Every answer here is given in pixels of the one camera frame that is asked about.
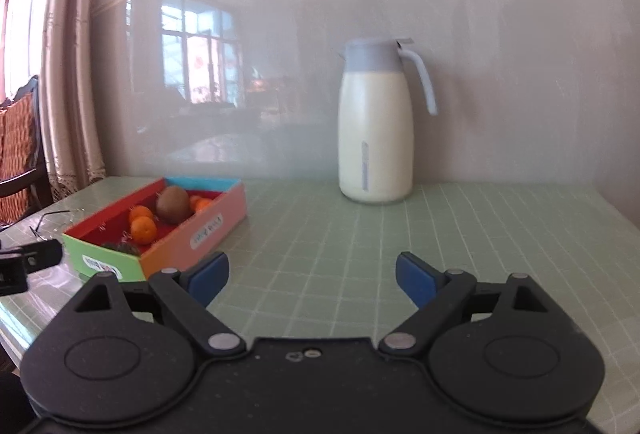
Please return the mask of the brown kiwi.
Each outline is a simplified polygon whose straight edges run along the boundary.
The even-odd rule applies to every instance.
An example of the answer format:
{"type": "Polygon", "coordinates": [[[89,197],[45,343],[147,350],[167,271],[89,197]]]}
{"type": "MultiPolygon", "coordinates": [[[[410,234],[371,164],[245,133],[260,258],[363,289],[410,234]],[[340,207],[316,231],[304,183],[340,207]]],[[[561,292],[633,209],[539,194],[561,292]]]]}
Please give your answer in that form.
{"type": "Polygon", "coordinates": [[[180,225],[192,214],[190,195],[179,186],[168,186],[156,200],[156,215],[171,225],[180,225]]]}

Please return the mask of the white thermos jug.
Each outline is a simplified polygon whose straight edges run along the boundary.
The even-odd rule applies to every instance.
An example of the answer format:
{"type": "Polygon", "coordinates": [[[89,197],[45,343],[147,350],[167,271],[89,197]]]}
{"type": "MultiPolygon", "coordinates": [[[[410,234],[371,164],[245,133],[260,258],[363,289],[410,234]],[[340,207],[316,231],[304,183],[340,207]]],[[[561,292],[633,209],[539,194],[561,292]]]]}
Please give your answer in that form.
{"type": "Polygon", "coordinates": [[[428,114],[438,114],[411,39],[359,38],[345,45],[337,115],[338,184],[346,198],[386,204],[413,187],[414,122],[405,63],[416,68],[428,114]]]}

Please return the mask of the orange mandarin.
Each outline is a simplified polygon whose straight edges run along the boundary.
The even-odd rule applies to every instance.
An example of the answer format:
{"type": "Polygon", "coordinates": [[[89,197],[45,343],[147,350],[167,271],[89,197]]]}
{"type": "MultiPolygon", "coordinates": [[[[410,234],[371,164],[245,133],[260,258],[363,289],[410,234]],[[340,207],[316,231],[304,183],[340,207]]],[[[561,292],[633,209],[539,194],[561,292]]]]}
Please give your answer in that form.
{"type": "Polygon", "coordinates": [[[128,214],[128,220],[130,223],[133,223],[136,219],[140,217],[146,217],[149,219],[154,219],[153,212],[144,205],[136,205],[132,207],[128,214]]]}
{"type": "Polygon", "coordinates": [[[213,203],[212,199],[199,198],[194,203],[194,212],[199,213],[207,209],[213,203]]]}
{"type": "Polygon", "coordinates": [[[155,221],[149,216],[139,216],[130,223],[130,235],[137,245],[152,244],[157,236],[155,221]]]}

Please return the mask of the wooden sofa with orange cushions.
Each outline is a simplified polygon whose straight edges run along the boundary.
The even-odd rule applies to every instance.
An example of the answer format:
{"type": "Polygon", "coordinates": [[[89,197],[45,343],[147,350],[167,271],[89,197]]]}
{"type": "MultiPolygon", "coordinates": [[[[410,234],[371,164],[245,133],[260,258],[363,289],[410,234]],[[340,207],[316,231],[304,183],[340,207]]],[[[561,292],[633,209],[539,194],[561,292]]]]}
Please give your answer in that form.
{"type": "Polygon", "coordinates": [[[53,203],[39,116],[39,78],[1,105],[1,228],[53,203]]]}

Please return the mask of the dark wrinkled passion fruit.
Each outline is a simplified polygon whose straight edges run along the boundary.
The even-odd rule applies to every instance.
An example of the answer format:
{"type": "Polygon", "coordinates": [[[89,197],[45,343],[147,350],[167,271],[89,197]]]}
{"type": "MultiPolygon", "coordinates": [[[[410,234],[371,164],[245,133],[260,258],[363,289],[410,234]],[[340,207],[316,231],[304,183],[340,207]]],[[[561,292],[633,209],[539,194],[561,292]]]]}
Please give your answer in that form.
{"type": "Polygon", "coordinates": [[[103,242],[101,246],[103,247],[103,249],[131,255],[135,257],[139,257],[141,255],[141,252],[137,248],[137,246],[130,244],[128,242],[103,242]]]}

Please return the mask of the colourful cardboard box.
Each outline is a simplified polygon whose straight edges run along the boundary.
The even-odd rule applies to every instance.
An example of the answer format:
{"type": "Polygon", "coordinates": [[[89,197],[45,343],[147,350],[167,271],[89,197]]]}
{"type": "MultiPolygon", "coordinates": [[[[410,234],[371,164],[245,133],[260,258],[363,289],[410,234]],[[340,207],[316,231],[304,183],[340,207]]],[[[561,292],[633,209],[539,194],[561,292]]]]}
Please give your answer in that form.
{"type": "Polygon", "coordinates": [[[245,187],[239,179],[160,178],[74,224],[63,233],[63,241],[70,264],[82,276],[108,271],[122,282],[138,282],[163,268],[194,266],[230,235],[246,211],[245,187]],[[165,223],[156,215],[156,200],[168,186],[179,186],[190,195],[192,214],[180,225],[165,223]],[[213,203],[196,213],[194,203],[199,198],[213,203]],[[157,236],[147,246],[137,245],[130,235],[128,214],[136,205],[144,205],[154,214],[157,236]],[[103,242],[128,242],[137,246],[141,255],[103,249],[103,242]]]}

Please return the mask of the beige curtain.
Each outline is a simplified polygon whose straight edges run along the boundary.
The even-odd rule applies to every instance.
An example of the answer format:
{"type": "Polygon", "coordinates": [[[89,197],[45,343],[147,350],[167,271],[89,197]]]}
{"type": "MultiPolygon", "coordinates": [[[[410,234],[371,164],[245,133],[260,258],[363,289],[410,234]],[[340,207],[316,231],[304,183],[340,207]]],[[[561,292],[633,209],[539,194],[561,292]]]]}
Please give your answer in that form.
{"type": "Polygon", "coordinates": [[[1,97],[38,79],[43,158],[56,199],[101,180],[90,53],[92,0],[1,0],[1,97]]]}

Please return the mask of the thin-framed eyeglasses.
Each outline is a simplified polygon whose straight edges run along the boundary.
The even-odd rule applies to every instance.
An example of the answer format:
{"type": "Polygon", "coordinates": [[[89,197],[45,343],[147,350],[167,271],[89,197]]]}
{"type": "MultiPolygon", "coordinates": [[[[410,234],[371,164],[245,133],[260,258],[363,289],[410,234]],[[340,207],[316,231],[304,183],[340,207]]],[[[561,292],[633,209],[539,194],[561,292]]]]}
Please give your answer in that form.
{"type": "Polygon", "coordinates": [[[44,212],[29,229],[37,240],[59,239],[64,231],[85,218],[85,209],[58,209],[44,212]]]}

